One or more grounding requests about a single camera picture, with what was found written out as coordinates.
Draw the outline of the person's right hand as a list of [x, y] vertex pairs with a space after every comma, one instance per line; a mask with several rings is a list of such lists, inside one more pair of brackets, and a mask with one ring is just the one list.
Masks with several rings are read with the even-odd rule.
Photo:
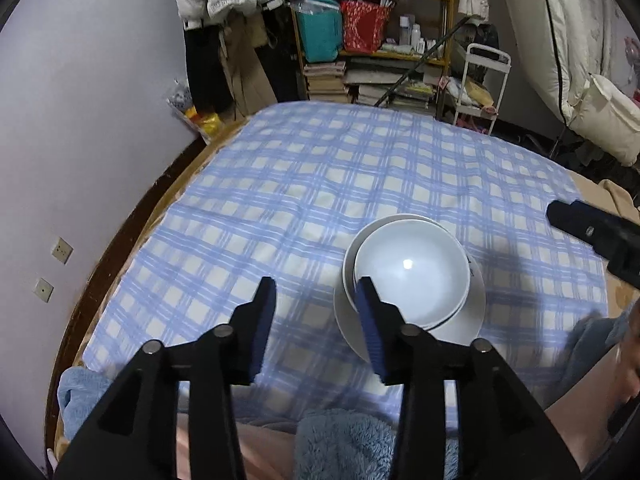
[[616, 350], [615, 392], [620, 403], [626, 403], [639, 394], [639, 332], [639, 301], [636, 301], [628, 315], [625, 336], [623, 336]]

